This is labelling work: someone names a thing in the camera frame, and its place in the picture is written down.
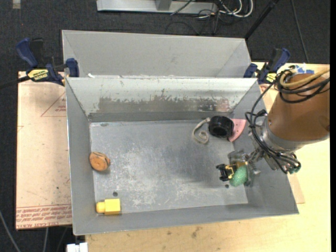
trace yellow block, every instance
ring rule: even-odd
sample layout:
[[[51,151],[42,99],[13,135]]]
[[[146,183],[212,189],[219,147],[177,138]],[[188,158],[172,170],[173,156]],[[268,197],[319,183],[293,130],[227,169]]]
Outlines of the yellow block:
[[[121,211],[120,199],[106,199],[104,202],[98,202],[96,211],[105,215],[118,215]]]

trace wooden table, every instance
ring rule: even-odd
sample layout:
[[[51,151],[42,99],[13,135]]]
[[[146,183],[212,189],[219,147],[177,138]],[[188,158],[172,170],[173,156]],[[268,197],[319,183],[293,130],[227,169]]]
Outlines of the wooden table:
[[[325,67],[307,65],[315,72]],[[275,96],[270,90],[264,97],[267,109]],[[87,235],[89,251],[331,251],[330,142],[306,145],[296,154],[302,168],[290,181],[299,215]]]

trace dirt stain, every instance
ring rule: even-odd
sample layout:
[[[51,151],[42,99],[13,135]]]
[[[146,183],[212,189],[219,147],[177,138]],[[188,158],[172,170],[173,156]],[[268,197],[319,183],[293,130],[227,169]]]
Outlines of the dirt stain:
[[[191,237],[193,239],[197,238],[197,232],[200,231],[202,229],[202,227],[197,227],[196,230],[191,234]]]

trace cardboard sheet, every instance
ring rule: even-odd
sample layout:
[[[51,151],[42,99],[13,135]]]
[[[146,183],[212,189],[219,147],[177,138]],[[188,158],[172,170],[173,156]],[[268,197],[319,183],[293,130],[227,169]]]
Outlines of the cardboard sheet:
[[[65,88],[18,85],[16,229],[72,223]]]

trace small black object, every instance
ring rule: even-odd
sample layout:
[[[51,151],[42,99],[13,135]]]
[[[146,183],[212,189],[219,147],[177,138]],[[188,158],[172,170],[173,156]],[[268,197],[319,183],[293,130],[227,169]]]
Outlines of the small black object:
[[[237,166],[235,164],[219,164],[216,168],[220,171],[219,180],[223,182],[230,180],[233,174],[237,171]]]
[[[220,138],[229,138],[233,133],[234,123],[224,116],[214,116],[209,122],[209,133]]]

